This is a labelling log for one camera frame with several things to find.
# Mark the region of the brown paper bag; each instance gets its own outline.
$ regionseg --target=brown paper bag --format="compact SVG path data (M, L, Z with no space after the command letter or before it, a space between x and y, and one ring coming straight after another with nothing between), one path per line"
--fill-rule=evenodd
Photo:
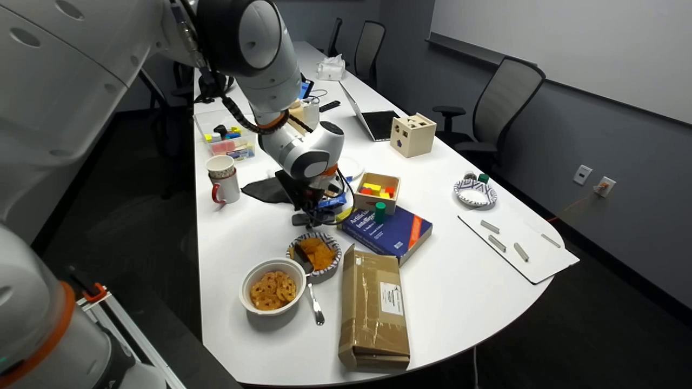
M393 255L344 255L339 359L353 369L407 369L410 332Z

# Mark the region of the small wooden box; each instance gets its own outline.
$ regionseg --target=small wooden box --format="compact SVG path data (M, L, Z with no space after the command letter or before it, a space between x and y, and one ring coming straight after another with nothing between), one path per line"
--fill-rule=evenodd
M389 144L407 157L428 154L433 149L438 122L425 115L396 116L391 121Z
M364 193L369 185L380 185L384 193L372 189L372 194ZM398 199L398 177L393 174L378 174L378 173L364 173L359 187L355 189L355 207L357 210L374 210L377 200L384 200L387 207L387 213L393 213Z

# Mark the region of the robotic arm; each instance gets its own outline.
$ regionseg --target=robotic arm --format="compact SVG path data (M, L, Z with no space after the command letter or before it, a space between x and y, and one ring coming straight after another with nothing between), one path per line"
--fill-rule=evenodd
M0 187L2 218L34 185L17 173L21 157L45 171L81 159L157 46L202 66L212 80L207 96L256 130L293 179L320 189L335 171L337 128L303 136L286 126L302 74L268 0L197 0L197 9L187 0L0 0L0 29L0 70L11 74L0 89L10 150L0 173L11 187ZM256 122L224 95L224 76L238 80ZM124 347L73 306L71 290L0 225L0 387L143 387L134 369L112 368L124 360Z
M303 136L286 126L287 105L302 89L302 70L277 7L265 0L202 0L194 25L197 47L207 61L204 70L237 77L257 122L249 122L224 93L212 96L220 96L244 128L260 134L260 147L290 177L325 189L343 154L344 132L319 126Z

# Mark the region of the dice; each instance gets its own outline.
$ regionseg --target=dice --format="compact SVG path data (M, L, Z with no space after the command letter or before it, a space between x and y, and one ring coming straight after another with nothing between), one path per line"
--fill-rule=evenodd
M391 121L389 144L402 155L420 155L433 149L438 122L416 113L411 116L396 116Z

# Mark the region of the bowl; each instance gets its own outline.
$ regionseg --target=bowl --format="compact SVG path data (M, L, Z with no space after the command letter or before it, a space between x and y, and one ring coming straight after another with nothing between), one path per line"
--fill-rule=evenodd
M455 196L467 207L493 207L498 200L493 185L479 179L460 179L455 185Z
M299 263L299 257L294 253L294 243L302 243L306 240L320 240L334 253L332 263L326 267L307 271L307 278L311 283L320 283L320 281L334 277L337 271L339 263L343 263L343 255L339 255L337 241L334 241L329 235L319 233L319 230L307 230L307 233L299 235L294 241L290 241L290 247L286 250L287 257L294 260L297 263Z
M306 270L294 260L267 260L247 271L241 303L256 316L281 316L302 301L306 277Z

